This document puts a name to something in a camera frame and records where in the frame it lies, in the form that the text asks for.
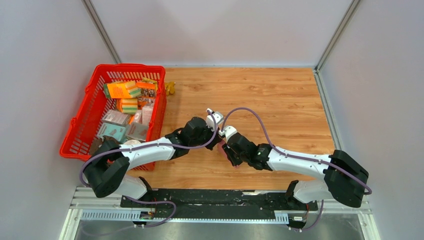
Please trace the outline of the pink paper box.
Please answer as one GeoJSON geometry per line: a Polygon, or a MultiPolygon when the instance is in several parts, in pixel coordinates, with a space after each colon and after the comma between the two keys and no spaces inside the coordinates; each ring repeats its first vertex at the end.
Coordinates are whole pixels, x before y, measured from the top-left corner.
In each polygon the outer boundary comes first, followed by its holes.
{"type": "Polygon", "coordinates": [[[231,163],[234,168],[238,168],[240,166],[239,160],[236,157],[235,152],[228,147],[228,145],[221,141],[217,144],[218,151],[231,163]]]}

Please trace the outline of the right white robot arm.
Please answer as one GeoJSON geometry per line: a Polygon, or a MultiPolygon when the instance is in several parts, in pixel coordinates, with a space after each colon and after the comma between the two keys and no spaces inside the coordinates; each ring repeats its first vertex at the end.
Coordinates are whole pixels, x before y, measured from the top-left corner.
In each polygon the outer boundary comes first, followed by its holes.
{"type": "Polygon", "coordinates": [[[314,178],[292,181],[287,188],[285,203],[293,210],[311,201],[331,199],[359,208],[363,197],[371,193],[366,187],[368,171],[343,150],[308,154],[269,143],[255,144],[239,132],[223,133],[222,137],[225,138],[223,149],[233,166],[246,163],[260,171],[286,171],[314,178]]]}

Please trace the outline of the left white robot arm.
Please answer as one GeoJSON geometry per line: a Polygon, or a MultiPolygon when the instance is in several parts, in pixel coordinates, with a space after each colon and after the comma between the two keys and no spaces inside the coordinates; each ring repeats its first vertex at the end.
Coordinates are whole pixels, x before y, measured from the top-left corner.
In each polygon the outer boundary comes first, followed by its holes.
{"type": "Polygon", "coordinates": [[[83,164],[79,179],[97,198],[118,194],[133,199],[142,208],[148,207],[153,194],[147,183],[127,172],[145,164],[180,158],[190,150],[212,150],[221,141],[219,124],[223,120],[219,112],[209,111],[206,119],[193,117],[184,127],[157,140],[140,144],[116,144],[106,140],[83,164]]]}

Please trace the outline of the yellow banana toy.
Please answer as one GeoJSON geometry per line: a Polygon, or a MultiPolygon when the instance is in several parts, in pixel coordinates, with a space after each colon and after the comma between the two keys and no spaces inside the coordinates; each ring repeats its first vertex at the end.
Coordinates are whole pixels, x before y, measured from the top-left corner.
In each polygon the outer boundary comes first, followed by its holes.
{"type": "Polygon", "coordinates": [[[165,94],[167,96],[175,94],[175,84],[174,81],[165,82],[165,94]]]}

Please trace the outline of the white tape roll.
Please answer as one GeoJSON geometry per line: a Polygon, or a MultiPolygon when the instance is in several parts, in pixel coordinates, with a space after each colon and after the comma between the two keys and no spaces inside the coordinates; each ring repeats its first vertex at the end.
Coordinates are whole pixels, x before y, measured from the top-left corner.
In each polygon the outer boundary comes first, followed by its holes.
{"type": "Polygon", "coordinates": [[[130,140],[127,140],[126,142],[124,142],[123,144],[124,145],[139,145],[139,144],[141,144],[141,142],[138,141],[138,140],[130,139],[130,140]]]}

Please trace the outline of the teal snack packet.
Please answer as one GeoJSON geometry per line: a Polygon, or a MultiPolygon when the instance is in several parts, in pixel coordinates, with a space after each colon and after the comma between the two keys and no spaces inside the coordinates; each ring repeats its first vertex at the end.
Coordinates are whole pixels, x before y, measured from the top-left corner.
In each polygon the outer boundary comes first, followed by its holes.
{"type": "Polygon", "coordinates": [[[96,137],[112,137],[118,142],[122,142],[126,138],[126,131],[127,128],[125,126],[104,122],[97,131],[96,137]]]}

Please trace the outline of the brown crumpled packet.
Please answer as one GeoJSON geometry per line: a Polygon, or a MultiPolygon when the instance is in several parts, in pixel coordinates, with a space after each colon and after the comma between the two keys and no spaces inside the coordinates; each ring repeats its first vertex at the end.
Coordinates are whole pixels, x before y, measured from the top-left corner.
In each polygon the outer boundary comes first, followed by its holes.
{"type": "Polygon", "coordinates": [[[95,139],[89,148],[89,155],[93,155],[105,141],[115,141],[115,139],[110,136],[102,136],[100,138],[95,139]]]}

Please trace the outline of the orange green sponge pack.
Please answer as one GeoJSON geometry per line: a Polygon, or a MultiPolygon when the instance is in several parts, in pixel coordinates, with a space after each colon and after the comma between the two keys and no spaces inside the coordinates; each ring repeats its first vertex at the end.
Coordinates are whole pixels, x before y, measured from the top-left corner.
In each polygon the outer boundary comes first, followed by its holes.
{"type": "Polygon", "coordinates": [[[105,83],[103,92],[108,99],[130,99],[140,96],[141,89],[135,81],[115,81],[105,83]]]}

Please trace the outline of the red plastic basket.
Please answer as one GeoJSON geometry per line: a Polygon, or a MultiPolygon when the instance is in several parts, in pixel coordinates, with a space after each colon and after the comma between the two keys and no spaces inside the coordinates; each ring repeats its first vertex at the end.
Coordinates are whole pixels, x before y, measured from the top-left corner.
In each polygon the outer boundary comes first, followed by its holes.
{"type": "Polygon", "coordinates": [[[97,139],[102,125],[102,117],[116,106],[113,99],[104,94],[104,84],[112,82],[140,81],[148,78],[158,83],[157,95],[147,132],[147,141],[157,140],[161,136],[167,106],[165,91],[166,69],[160,65],[136,63],[98,65],[84,89],[84,97],[70,121],[59,154],[63,158],[77,159],[83,162],[90,158],[89,150],[97,139]]]}

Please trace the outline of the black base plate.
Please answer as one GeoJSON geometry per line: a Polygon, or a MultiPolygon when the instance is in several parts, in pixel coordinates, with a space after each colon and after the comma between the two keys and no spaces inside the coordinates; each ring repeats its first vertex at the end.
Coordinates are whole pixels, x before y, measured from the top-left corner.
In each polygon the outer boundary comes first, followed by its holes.
{"type": "Polygon", "coordinates": [[[226,219],[226,220],[271,220],[276,211],[298,211],[319,209],[316,201],[308,204],[288,196],[284,190],[227,190],[227,189],[170,189],[158,188],[148,191],[142,204],[122,197],[122,208],[155,209],[155,217],[168,217],[175,203],[173,219],[226,219]]]}

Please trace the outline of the aluminium frame rail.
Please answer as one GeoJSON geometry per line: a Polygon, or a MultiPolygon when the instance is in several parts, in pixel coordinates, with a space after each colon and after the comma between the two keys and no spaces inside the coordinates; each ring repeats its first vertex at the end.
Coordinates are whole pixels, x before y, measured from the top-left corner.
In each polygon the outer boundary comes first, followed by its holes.
{"type": "Polygon", "coordinates": [[[119,194],[111,194],[105,198],[97,198],[91,189],[79,187],[76,189],[71,201],[71,209],[82,211],[81,220],[110,220],[110,221],[134,221],[134,222],[160,222],[169,217],[170,222],[181,223],[241,223],[241,224],[288,224],[295,220],[303,220],[312,223],[314,216],[319,213],[320,202],[316,200],[318,210],[307,210],[305,213],[298,211],[275,211],[273,219],[216,219],[216,218],[178,218],[173,216],[176,212],[176,204],[165,201],[173,207],[172,213],[167,217],[156,218],[156,210],[146,207],[124,208],[120,206],[121,199],[125,198],[119,194]]]}

